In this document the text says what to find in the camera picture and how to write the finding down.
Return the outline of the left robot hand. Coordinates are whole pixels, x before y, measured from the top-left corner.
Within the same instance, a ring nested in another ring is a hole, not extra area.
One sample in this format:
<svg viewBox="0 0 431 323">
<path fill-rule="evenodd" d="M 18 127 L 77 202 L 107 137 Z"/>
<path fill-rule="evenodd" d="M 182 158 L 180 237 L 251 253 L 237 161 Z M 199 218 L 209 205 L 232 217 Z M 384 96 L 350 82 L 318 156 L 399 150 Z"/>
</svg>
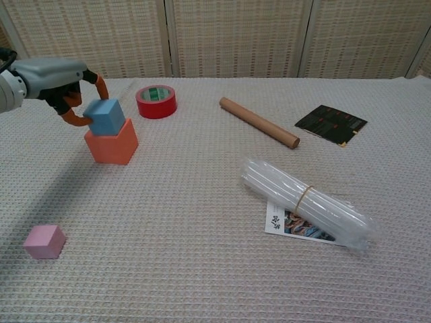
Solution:
<svg viewBox="0 0 431 323">
<path fill-rule="evenodd" d="M 66 123 L 75 127 L 93 123 L 91 118 L 78 116 L 73 111 L 82 103 L 81 80 L 95 85 L 100 99 L 109 99 L 103 77 L 76 59 L 22 59 L 6 71 L 23 85 L 23 98 L 45 101 Z"/>
</svg>

